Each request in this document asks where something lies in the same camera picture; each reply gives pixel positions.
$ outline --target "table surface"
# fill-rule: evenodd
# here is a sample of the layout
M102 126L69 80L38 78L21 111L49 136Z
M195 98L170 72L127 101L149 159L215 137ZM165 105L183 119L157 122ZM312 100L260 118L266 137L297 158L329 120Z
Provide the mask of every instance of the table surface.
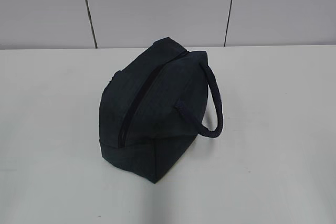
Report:
M188 49L225 129L156 185L99 146L102 90L144 49L0 51L0 223L336 223L336 46Z

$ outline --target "zipper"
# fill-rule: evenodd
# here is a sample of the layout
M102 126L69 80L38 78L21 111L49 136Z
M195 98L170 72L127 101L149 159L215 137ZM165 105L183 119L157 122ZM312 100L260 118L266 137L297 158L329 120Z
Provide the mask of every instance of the zipper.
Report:
M138 91L137 95L135 96L131 106L129 107L129 109L127 110L127 113L125 115L125 118L121 124L120 127L120 131L119 131L119 136L118 136L118 148L123 148L125 147L125 141L126 141L126 137L127 137L127 131L130 127L130 124L132 122L133 116L137 110L137 108L139 107L141 101L143 100L144 96L146 95L148 89L151 87L152 83L154 82L154 80L157 78L157 76L159 75L159 73L161 72L161 70L163 69L163 67L174 61L177 59L180 59L182 57L184 57L185 55L187 55L189 53L188 50L184 50L182 53L180 53L179 55L177 55L174 59L158 65L151 73L150 75L147 77L147 79L145 80L144 84L142 85L142 87L140 88L140 90Z

